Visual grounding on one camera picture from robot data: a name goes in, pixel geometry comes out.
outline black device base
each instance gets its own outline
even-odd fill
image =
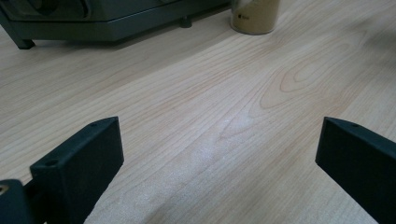
[[[118,118],[91,123],[35,162],[26,186],[0,181],[0,223],[83,223],[122,164]]]
[[[187,28],[191,27],[191,15],[230,4],[229,0],[120,0],[117,4],[96,0],[80,6],[78,1],[84,1],[69,0],[76,2],[74,11],[64,9],[61,13],[62,8],[57,8],[47,15],[22,4],[26,1],[0,0],[0,23],[20,49],[34,46],[33,39],[116,41],[172,21]]]
[[[325,118],[316,163],[379,223],[396,223],[396,144]]]

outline wooden table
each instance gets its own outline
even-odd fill
[[[229,18],[29,50],[1,30],[0,178],[119,116],[125,163],[86,223],[375,222],[315,155],[325,116],[396,140],[396,2],[283,0],[260,36]]]

